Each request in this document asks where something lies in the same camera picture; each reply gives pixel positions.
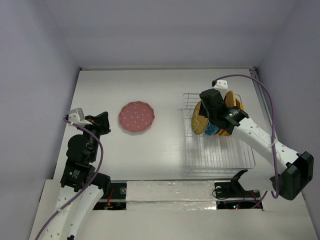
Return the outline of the round woven bamboo plate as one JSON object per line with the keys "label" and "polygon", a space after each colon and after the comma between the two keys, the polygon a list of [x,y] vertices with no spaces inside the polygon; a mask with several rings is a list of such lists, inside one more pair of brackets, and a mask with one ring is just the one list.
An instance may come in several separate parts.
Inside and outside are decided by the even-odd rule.
{"label": "round woven bamboo plate", "polygon": [[201,101],[196,104],[191,118],[191,128],[196,135],[201,135],[206,130],[209,122],[207,117],[200,115],[201,104]]}

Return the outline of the pink polka dot plate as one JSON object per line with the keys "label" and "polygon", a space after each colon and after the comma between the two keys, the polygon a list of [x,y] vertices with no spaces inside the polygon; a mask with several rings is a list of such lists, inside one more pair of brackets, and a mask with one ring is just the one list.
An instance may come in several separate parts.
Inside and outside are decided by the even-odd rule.
{"label": "pink polka dot plate", "polygon": [[127,132],[139,134],[149,129],[155,120],[154,109],[146,102],[132,101],[118,114],[120,126]]}

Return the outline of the yellow polka dot plate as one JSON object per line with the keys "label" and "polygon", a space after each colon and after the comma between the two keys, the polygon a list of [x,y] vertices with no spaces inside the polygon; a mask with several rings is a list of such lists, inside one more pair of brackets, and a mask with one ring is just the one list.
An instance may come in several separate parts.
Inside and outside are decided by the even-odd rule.
{"label": "yellow polka dot plate", "polygon": [[232,107],[236,107],[237,106],[236,96],[235,96],[234,91],[229,90],[225,94],[224,102],[225,102],[227,108],[232,108]]}

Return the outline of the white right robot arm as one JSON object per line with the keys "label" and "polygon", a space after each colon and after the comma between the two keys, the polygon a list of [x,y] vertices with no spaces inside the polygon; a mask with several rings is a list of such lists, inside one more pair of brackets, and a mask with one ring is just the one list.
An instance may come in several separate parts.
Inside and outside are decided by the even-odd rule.
{"label": "white right robot arm", "polygon": [[294,200],[313,179],[314,157],[309,152],[299,153],[273,140],[240,107],[228,107],[218,90],[205,90],[199,97],[201,113],[211,124],[249,145],[273,166],[269,180],[282,198]]}

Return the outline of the blue polka dot plate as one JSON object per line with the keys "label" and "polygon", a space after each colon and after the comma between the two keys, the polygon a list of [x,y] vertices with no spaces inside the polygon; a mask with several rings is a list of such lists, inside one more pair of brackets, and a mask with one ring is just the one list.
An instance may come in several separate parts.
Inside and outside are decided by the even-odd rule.
{"label": "blue polka dot plate", "polygon": [[219,130],[220,129],[216,125],[208,122],[204,133],[208,136],[212,136],[215,135]]}

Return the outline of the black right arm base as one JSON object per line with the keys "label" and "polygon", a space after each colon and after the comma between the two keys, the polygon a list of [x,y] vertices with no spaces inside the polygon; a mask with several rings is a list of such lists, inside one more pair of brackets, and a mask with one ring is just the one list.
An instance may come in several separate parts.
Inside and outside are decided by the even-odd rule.
{"label": "black right arm base", "polygon": [[246,191],[239,183],[239,179],[247,171],[248,170],[239,171],[230,181],[215,182],[212,195],[218,200],[227,200],[230,198],[245,199],[247,197],[253,197],[257,200],[260,198],[261,195],[259,191]]}

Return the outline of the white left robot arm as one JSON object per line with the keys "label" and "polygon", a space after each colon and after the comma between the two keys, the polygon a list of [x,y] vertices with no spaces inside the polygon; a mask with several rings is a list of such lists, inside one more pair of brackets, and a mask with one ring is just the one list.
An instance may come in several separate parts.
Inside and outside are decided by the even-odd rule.
{"label": "white left robot arm", "polygon": [[60,180],[60,189],[52,216],[36,235],[37,240],[76,240],[80,236],[94,206],[110,194],[111,178],[100,173],[104,156],[100,141],[111,132],[109,114],[84,115],[81,108],[70,110],[64,122],[80,130],[67,143],[67,160]]}

